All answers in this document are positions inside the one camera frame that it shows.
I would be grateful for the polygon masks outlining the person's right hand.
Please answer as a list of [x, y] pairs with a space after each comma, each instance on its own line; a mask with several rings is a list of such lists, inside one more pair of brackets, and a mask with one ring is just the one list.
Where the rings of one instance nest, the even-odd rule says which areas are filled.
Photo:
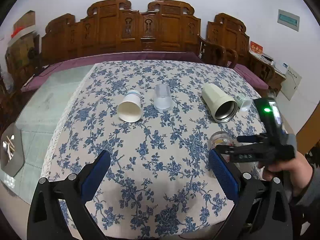
[[259, 162], [258, 168], [264, 169], [263, 178], [268, 181], [272, 180], [276, 176], [276, 173], [280, 171], [289, 172], [294, 197], [307, 188], [313, 175], [312, 166], [300, 152], [297, 152], [296, 157], [289, 161], [279, 161], [270, 165]]

